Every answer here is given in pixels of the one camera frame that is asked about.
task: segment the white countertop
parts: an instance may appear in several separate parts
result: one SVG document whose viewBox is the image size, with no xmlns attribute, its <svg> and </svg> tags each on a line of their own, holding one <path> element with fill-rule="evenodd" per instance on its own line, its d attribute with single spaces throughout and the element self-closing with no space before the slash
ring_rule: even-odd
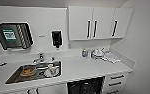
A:
<svg viewBox="0 0 150 94">
<path fill-rule="evenodd" d="M 6 66 L 0 66 L 0 94 L 72 82 L 87 78 L 132 72 L 132 69 L 124 65 L 122 62 L 112 64 L 107 61 L 83 58 L 81 56 L 56 58 L 56 60 L 61 60 L 61 76 L 13 84 L 5 84 L 5 82 L 20 65 L 31 64 L 32 61 L 8 63 Z"/>
</svg>

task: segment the stainless steel sink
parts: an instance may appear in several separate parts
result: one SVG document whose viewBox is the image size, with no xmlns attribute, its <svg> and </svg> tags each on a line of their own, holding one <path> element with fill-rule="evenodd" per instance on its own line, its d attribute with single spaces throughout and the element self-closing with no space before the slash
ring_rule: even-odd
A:
<svg viewBox="0 0 150 94">
<path fill-rule="evenodd" d="M 59 68 L 59 73 L 56 76 L 53 76 L 53 77 L 60 76 L 61 75 L 61 61 L 54 61 L 52 63 L 38 63 L 36 65 L 23 65 L 23 66 L 20 66 L 13 73 L 13 75 L 5 82 L 5 84 L 12 84 L 12 83 L 38 80 L 38 79 L 44 79 L 44 78 L 51 78 L 51 77 L 48 77 L 48 76 L 44 75 L 44 72 L 48 69 L 49 64 L 53 64 L 54 67 Z M 37 71 L 36 71 L 35 75 L 33 75 L 33 76 L 23 77 L 23 76 L 20 75 L 20 73 L 25 68 L 36 68 Z"/>
</svg>

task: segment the upper cabinet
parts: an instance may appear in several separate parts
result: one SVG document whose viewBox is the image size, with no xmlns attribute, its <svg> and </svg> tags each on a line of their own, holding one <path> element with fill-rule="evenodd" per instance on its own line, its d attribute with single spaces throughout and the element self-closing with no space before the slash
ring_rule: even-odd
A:
<svg viewBox="0 0 150 94">
<path fill-rule="evenodd" d="M 90 38 L 93 7 L 69 7 L 70 40 Z"/>
<path fill-rule="evenodd" d="M 122 38 L 132 9 L 68 7 L 70 40 Z"/>
<path fill-rule="evenodd" d="M 70 40 L 109 37 L 114 8 L 69 7 Z"/>
<path fill-rule="evenodd" d="M 111 27 L 111 38 L 123 38 L 126 34 L 129 20 L 131 17 L 131 8 L 116 8 Z"/>
<path fill-rule="evenodd" d="M 109 38 L 114 8 L 93 8 L 91 39 Z"/>
</svg>

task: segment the cabinet handle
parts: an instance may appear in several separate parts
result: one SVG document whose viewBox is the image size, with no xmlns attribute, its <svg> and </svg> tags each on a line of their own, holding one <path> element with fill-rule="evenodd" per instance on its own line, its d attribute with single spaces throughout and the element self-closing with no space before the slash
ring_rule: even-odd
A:
<svg viewBox="0 0 150 94">
<path fill-rule="evenodd" d="M 117 76 L 117 77 L 111 77 L 111 79 L 117 79 L 117 78 L 122 78 L 124 77 L 123 75 L 122 76 Z"/>
<path fill-rule="evenodd" d="M 27 90 L 27 94 L 30 94 L 30 90 Z"/>
<path fill-rule="evenodd" d="M 90 33 L 90 21 L 88 21 L 88 34 L 87 34 L 87 38 L 89 37 L 89 33 Z"/>
<path fill-rule="evenodd" d="M 38 92 L 38 88 L 35 90 L 35 92 L 36 92 L 36 94 L 39 94 L 39 92 Z"/>
<path fill-rule="evenodd" d="M 119 90 L 112 91 L 112 92 L 106 92 L 106 94 L 112 94 L 112 93 L 117 93 L 117 92 L 119 92 Z"/>
<path fill-rule="evenodd" d="M 118 21 L 115 21 L 115 26 L 114 26 L 114 31 L 113 31 L 113 34 L 112 34 L 112 37 L 115 35 L 115 31 L 116 31 L 116 26 L 118 24 Z"/>
<path fill-rule="evenodd" d="M 118 82 L 118 83 L 109 84 L 109 86 L 114 86 L 114 85 L 119 85 L 119 84 L 122 84 L 122 82 Z"/>
<path fill-rule="evenodd" d="M 95 21 L 94 36 L 93 36 L 93 38 L 95 37 L 96 30 L 97 30 L 97 21 Z"/>
</svg>

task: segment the white wall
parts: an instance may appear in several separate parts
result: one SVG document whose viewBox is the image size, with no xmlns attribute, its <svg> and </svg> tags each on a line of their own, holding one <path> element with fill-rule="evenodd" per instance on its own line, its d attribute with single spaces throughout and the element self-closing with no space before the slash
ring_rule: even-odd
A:
<svg viewBox="0 0 150 94">
<path fill-rule="evenodd" d="M 66 8 L 0 6 L 0 23 L 3 22 L 27 22 L 30 26 L 34 44 L 31 48 L 19 52 L 5 51 L 0 45 L 0 55 L 56 51 L 52 45 L 51 32 L 53 30 L 62 31 L 63 45 L 60 50 L 68 48 Z"/>
<path fill-rule="evenodd" d="M 102 48 L 109 50 L 111 40 L 70 41 L 67 36 L 66 8 L 10 7 L 0 6 L 0 23 L 27 22 L 30 26 L 34 44 L 25 51 L 3 50 L 0 44 L 0 56 L 34 54 L 39 52 L 58 52 L 52 45 L 52 30 L 61 30 L 63 45 L 59 51 L 82 48 Z"/>
<path fill-rule="evenodd" d="M 114 39 L 111 48 L 137 61 L 123 94 L 150 94 L 150 0 L 128 0 L 133 7 L 124 39 Z"/>
</svg>

